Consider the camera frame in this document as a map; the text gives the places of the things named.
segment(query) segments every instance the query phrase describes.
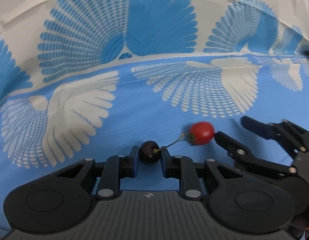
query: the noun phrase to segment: patterned fabric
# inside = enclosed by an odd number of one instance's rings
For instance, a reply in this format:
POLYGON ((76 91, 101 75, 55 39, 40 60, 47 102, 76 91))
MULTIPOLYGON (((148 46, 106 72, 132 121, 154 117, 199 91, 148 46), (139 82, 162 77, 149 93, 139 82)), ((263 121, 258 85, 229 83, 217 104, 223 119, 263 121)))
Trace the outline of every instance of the patterned fabric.
MULTIPOLYGON (((164 146, 208 121, 256 156, 289 165, 240 117, 309 130, 308 0, 17 1, 0 8, 3 230, 11 190, 83 158, 128 155, 146 140, 164 146)), ((182 140, 169 151, 232 164, 214 142, 182 140)), ((141 164, 121 187, 178 183, 159 164, 141 164)))

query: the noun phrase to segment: red cherry tomato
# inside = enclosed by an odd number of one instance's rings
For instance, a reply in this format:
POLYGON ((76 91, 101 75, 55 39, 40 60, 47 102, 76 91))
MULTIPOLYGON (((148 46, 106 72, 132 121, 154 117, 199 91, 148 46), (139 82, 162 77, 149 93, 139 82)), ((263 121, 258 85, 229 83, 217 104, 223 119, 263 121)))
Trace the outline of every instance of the red cherry tomato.
POLYGON ((207 144, 214 136, 213 125, 209 122, 194 123, 189 129, 189 136, 193 144, 207 144))

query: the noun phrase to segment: blue fabric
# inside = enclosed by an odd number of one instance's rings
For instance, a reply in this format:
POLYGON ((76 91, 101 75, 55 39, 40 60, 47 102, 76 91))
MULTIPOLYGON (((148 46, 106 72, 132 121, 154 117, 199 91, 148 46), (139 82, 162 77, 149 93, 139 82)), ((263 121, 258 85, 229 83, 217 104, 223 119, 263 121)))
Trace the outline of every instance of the blue fabric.
MULTIPOLYGON (((278 38, 279 20, 263 1, 230 3, 200 55, 191 0, 57 0, 42 24, 40 89, 31 89, 37 81, 0 37, 0 230, 9 229, 2 204, 11 190, 83 158, 128 155, 146 140, 164 146, 208 121, 257 157, 290 165, 277 143, 244 130, 240 117, 288 119, 309 130, 309 41, 298 26, 278 38), (147 55, 155 59, 125 61, 147 55)), ((214 141, 180 141, 169 152, 232 165, 214 141)), ((133 190, 178 186, 159 163, 140 164, 137 178, 121 181, 133 190)))

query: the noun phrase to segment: metal screw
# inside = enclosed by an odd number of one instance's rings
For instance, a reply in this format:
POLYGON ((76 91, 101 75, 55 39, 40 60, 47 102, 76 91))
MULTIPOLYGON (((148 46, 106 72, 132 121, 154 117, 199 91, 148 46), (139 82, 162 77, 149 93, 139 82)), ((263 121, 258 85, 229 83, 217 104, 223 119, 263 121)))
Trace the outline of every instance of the metal screw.
POLYGON ((245 155, 246 154, 246 152, 244 150, 242 150, 242 149, 238 149, 237 153, 239 153, 240 155, 245 155))
POLYGON ((189 189, 186 191, 186 196, 190 198, 197 198, 201 196, 201 192, 196 189, 189 189))
POLYGON ((103 188, 98 191, 98 195, 100 197, 111 197, 113 195, 113 190, 109 188, 103 188))
POLYGON ((290 172, 290 173, 297 173, 297 169, 294 168, 294 167, 290 167, 290 168, 289 168, 289 172, 290 172))

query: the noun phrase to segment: black plastic part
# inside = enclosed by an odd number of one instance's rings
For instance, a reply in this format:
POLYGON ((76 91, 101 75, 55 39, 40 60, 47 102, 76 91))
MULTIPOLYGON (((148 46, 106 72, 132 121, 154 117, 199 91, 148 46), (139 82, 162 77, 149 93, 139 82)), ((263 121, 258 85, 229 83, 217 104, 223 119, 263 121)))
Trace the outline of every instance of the black plastic part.
MULTIPOLYGON (((298 153, 292 165, 297 169, 298 176, 302 178, 309 186, 309 152, 298 153)), ((302 194, 306 195, 309 194, 309 192, 304 191, 302 194)), ((302 216, 309 221, 309 202, 307 204, 307 209, 304 211, 302 216)))
POLYGON ((244 116, 241 118, 241 124, 247 130, 267 140, 277 141, 293 159, 301 147, 309 151, 309 131, 288 120, 268 125, 244 116))
POLYGON ((134 146, 129 156, 112 156, 103 163, 86 158, 16 188, 3 204, 11 228, 45 234, 77 225, 91 212, 96 198, 117 197, 120 179, 136 176, 138 150, 138 146, 134 146), (91 193, 97 177, 101 179, 94 196, 91 193), (100 189, 112 190, 113 194, 100 196, 100 189))
POLYGON ((291 176, 277 180, 274 185, 288 192, 295 200, 295 216, 302 214, 309 206, 309 185, 303 179, 291 176))
POLYGON ((291 236, 293 236, 297 240, 301 239, 303 234, 305 233, 305 231, 295 228, 291 225, 288 226, 286 231, 287 233, 289 233, 291 236))
POLYGON ((87 189, 95 179, 87 174, 94 164, 82 160, 10 192, 3 210, 11 228, 53 233, 81 222, 92 207, 87 189))
POLYGON ((161 150, 160 164, 161 164, 162 176, 164 178, 168 179, 175 177, 173 172, 173 158, 169 154, 167 148, 161 150))
POLYGON ((189 200, 201 200, 203 193, 192 159, 183 156, 182 158, 176 158, 176 162, 177 161, 180 161, 181 166, 181 178, 179 180, 179 191, 181 196, 189 200), (200 192, 200 195, 198 194, 198 196, 191 196, 190 193, 194 190, 200 192))
POLYGON ((108 200, 116 198, 120 194, 120 178, 119 178, 119 160, 118 156, 111 156, 107 159, 102 171, 99 184, 96 189, 96 198, 100 200, 108 200), (99 192, 107 190, 112 194, 102 195, 99 192))
POLYGON ((284 176, 291 176, 289 166, 256 158, 248 147, 223 132, 217 132, 214 138, 216 143, 234 159, 236 162, 235 167, 241 171, 249 172, 255 177, 270 183, 274 183, 275 180, 284 176), (243 150, 243 154, 239 154, 238 150, 243 150))
POLYGON ((91 214, 69 230, 51 235, 14 230, 6 237, 25 239, 293 240, 283 230, 262 235, 233 231, 215 220, 200 201, 183 199, 177 191, 125 190, 118 198, 97 202, 91 214))
POLYGON ((294 200, 284 190, 220 162, 205 162, 208 210, 223 225, 250 234, 286 229, 294 200))
POLYGON ((245 129, 259 135, 262 138, 265 138, 266 140, 274 140, 277 135, 272 126, 259 122, 248 116, 243 116, 241 118, 241 125, 245 129))

